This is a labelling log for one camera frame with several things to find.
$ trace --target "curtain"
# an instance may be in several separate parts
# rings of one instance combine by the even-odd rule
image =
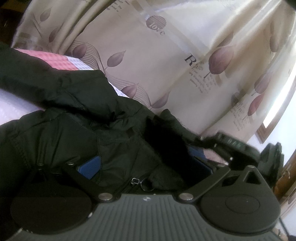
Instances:
[[[295,40],[281,0],[32,0],[12,47],[80,58],[194,133],[247,141],[296,71]]]

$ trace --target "curtain fold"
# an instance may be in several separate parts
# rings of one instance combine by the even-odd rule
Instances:
[[[243,141],[296,75],[295,11],[285,1],[110,3],[33,0],[12,47],[80,58],[153,112]]]

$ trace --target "metal screw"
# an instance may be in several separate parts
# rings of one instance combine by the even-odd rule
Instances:
[[[101,193],[99,194],[99,199],[102,201],[109,201],[113,198],[111,193]]]
[[[179,198],[184,200],[184,201],[189,201],[189,200],[192,200],[193,199],[193,195],[190,194],[190,193],[181,193],[179,195]]]

